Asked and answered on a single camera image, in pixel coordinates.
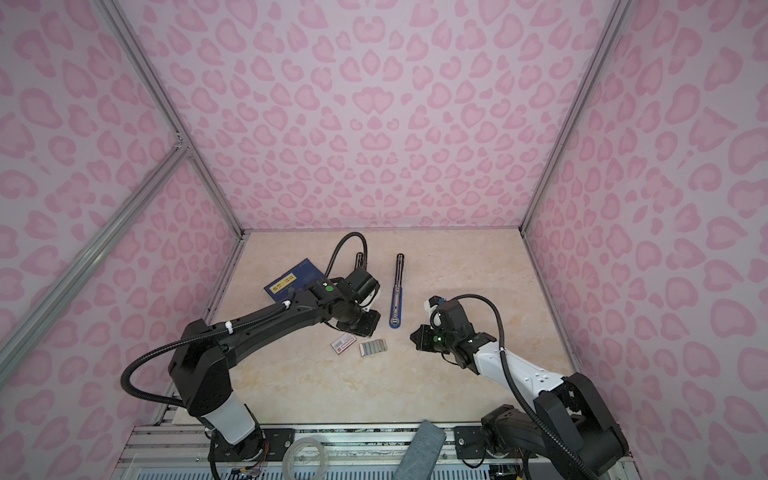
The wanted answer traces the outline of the red white staple box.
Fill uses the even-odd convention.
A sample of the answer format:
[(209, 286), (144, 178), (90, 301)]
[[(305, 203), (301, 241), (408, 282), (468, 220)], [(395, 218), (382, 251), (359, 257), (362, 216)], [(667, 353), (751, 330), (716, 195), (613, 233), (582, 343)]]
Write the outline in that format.
[(331, 343), (331, 348), (337, 355), (341, 355), (356, 342), (356, 337), (350, 333), (344, 333)]

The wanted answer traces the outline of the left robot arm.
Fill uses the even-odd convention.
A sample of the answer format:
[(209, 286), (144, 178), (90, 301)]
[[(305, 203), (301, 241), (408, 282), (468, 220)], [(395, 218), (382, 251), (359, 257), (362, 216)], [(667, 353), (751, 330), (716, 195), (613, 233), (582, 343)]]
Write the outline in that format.
[(303, 328), (337, 322), (344, 333), (370, 337), (381, 318), (368, 304), (380, 289), (366, 270), (320, 277), (272, 306), (227, 322), (185, 328), (168, 370), (182, 407), (232, 446), (256, 438), (258, 422), (232, 387), (229, 371), (261, 348)]

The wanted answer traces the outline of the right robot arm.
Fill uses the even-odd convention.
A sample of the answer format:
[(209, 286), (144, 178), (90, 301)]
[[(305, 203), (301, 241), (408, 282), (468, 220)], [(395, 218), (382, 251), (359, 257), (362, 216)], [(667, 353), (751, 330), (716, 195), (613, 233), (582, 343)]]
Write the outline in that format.
[(565, 376), (540, 368), (509, 351), (504, 335), (478, 332), (461, 296), (433, 296), (429, 321), (410, 339), (419, 351), (507, 388), (515, 398), (486, 414), (477, 427), (459, 427), (456, 453), (470, 468), (488, 457), (529, 461), (543, 457), (564, 479), (597, 479), (628, 454), (628, 441), (593, 382), (581, 373)]

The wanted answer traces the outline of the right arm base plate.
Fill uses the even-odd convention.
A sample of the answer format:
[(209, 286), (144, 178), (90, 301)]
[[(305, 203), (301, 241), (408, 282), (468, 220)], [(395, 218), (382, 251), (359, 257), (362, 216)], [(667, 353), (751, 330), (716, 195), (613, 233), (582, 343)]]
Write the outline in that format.
[(459, 426), (453, 429), (456, 455), (462, 460), (520, 458), (520, 450), (541, 454), (541, 435), (534, 430), (508, 425)]

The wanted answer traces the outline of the silver staple tray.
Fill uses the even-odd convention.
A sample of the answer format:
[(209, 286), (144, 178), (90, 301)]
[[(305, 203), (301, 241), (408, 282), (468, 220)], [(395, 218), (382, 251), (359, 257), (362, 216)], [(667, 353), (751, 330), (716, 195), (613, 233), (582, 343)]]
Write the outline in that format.
[(388, 347), (384, 339), (370, 340), (359, 345), (360, 355), (363, 358), (383, 353), (387, 350)]

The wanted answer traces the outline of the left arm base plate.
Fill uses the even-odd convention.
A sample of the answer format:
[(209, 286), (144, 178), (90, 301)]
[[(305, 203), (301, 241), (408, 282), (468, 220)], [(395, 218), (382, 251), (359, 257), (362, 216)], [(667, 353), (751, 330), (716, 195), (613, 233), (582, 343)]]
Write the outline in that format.
[(213, 430), (210, 440), (209, 461), (281, 462), (295, 440), (295, 430), (257, 427), (237, 444), (230, 444), (217, 430)]

